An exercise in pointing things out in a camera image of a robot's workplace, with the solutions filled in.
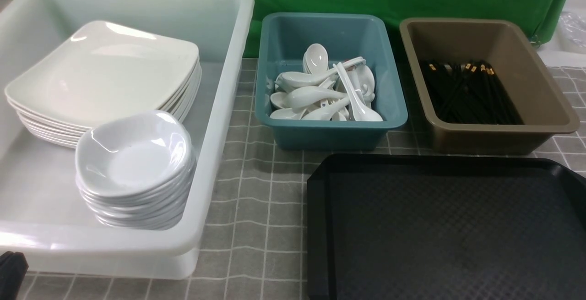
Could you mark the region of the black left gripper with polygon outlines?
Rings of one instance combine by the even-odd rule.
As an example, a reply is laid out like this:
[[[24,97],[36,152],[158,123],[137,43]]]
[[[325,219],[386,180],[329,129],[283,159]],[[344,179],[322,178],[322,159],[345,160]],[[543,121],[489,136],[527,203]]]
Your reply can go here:
[[[28,263],[21,252],[7,251],[0,256],[0,299],[16,300]]]

